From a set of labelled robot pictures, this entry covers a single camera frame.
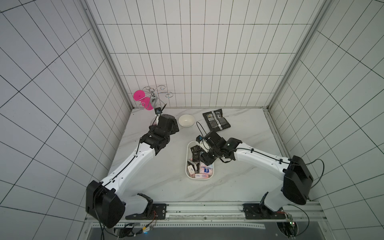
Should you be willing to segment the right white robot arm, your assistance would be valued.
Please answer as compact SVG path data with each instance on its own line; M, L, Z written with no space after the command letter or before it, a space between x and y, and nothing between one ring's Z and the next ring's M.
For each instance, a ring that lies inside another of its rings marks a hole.
M217 159L240 161L260 168L282 181L276 189L264 194L258 205L259 213L277 213L288 204L304 206L309 200L314 178L302 158L271 155L235 138L225 140L214 131L205 136L199 135L196 142L203 150L200 160L205 165Z

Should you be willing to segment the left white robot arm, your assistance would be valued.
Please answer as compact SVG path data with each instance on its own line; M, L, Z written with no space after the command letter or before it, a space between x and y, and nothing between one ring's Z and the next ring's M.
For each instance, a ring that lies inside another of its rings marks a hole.
M136 194L124 198L130 181L151 161L170 141L170 136L179 131L175 117L160 115L158 122L149 127L138 146L111 174L100 182L91 181L86 189L86 212L94 217L102 227L112 228L123 217L140 216L150 218L153 211L153 200Z

